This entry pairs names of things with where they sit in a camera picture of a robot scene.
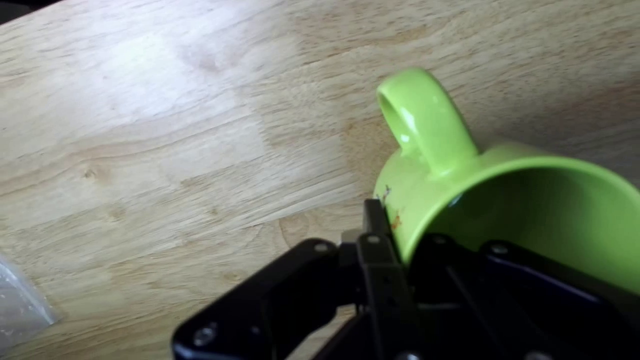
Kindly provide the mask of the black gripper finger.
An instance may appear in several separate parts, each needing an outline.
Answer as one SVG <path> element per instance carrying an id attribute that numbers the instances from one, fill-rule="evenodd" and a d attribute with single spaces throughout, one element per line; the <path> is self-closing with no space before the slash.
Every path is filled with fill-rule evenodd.
<path id="1" fill-rule="evenodd" d="M 356 248 L 376 360 L 410 360 L 416 355 L 411 301 L 379 201 L 363 203 L 363 233 Z"/>

